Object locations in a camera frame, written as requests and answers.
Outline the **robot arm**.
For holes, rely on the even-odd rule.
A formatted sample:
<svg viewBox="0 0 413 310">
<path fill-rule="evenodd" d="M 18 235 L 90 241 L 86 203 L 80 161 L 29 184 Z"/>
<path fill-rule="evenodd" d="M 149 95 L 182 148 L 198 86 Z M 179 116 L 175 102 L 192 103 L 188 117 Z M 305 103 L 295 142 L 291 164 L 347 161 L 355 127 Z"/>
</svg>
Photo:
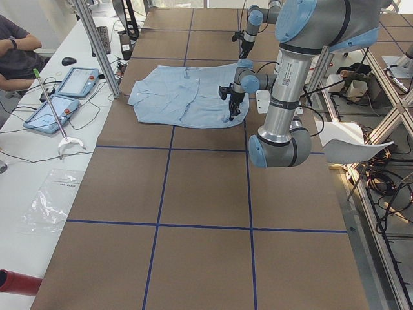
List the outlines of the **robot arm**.
<svg viewBox="0 0 413 310">
<path fill-rule="evenodd" d="M 248 151 L 257 167 L 293 167 L 310 154 L 308 130 L 295 116 L 312 58 L 323 47 L 353 51 L 377 41 L 381 1 L 269 1 L 268 8 L 252 5 L 247 27 L 234 39 L 242 41 L 234 81 L 220 87 L 229 100 L 230 117 L 240 113 L 245 94 L 270 90 L 265 122 L 250 137 Z M 281 59 L 276 75 L 254 72 L 247 58 L 262 23 L 276 26 Z"/>
<path fill-rule="evenodd" d="M 241 41 L 241 52 L 239 59 L 245 59 L 254 47 L 256 37 L 259 33 L 261 25 L 275 25 L 278 15 L 283 6 L 283 1 L 269 1 L 268 8 L 260 8 L 257 5 L 252 5 L 248 9 L 247 25 L 244 30 L 241 30 L 239 40 Z"/>
</svg>

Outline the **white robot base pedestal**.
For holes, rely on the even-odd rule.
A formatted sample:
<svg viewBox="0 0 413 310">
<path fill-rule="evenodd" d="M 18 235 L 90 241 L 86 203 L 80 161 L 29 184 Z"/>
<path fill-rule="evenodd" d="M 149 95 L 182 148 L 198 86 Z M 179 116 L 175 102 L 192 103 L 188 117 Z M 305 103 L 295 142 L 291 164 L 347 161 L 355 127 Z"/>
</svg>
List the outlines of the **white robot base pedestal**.
<svg viewBox="0 0 413 310">
<path fill-rule="evenodd" d="M 256 104 L 257 112 L 259 114 L 266 114 L 270 105 L 275 107 L 281 107 L 284 109 L 292 110 L 295 108 L 295 115 L 302 115 L 303 108 L 298 101 L 286 102 L 274 99 L 272 93 L 269 90 L 258 90 L 256 91 Z"/>
</svg>

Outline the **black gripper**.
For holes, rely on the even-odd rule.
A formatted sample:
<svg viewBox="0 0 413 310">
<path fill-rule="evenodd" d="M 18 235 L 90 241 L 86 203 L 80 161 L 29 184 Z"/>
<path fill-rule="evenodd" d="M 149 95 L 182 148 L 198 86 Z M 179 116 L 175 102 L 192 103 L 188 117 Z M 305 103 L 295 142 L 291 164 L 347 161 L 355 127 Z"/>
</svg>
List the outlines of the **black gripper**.
<svg viewBox="0 0 413 310">
<path fill-rule="evenodd" d="M 242 39 L 241 43 L 241 55 L 249 55 L 250 51 L 252 50 L 254 46 L 254 42 L 246 41 L 245 39 Z"/>
<path fill-rule="evenodd" d="M 243 102 L 245 98 L 245 93 L 238 93 L 233 90 L 230 91 L 230 99 L 229 99 L 229 121 L 233 121 L 235 117 L 240 115 L 240 104 Z"/>
</svg>

